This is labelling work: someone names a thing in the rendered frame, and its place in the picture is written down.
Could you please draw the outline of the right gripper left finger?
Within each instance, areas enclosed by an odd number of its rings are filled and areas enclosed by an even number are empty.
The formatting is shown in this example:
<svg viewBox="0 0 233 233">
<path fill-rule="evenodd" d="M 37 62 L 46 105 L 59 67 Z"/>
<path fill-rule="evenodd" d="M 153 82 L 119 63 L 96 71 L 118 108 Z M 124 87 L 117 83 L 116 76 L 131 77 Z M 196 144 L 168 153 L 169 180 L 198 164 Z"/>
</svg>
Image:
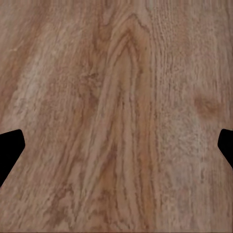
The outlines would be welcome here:
<svg viewBox="0 0 233 233">
<path fill-rule="evenodd" d="M 0 187 L 25 149 L 21 129 L 0 134 Z"/>
</svg>

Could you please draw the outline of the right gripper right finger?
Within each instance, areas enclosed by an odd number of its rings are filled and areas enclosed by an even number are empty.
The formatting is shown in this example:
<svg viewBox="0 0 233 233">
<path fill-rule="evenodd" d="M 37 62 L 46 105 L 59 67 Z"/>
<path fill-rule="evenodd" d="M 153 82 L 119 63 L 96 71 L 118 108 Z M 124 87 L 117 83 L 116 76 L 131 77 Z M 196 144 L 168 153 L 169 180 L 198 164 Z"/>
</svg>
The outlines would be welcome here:
<svg viewBox="0 0 233 233">
<path fill-rule="evenodd" d="M 222 129 L 217 145 L 233 168 L 233 131 Z"/>
</svg>

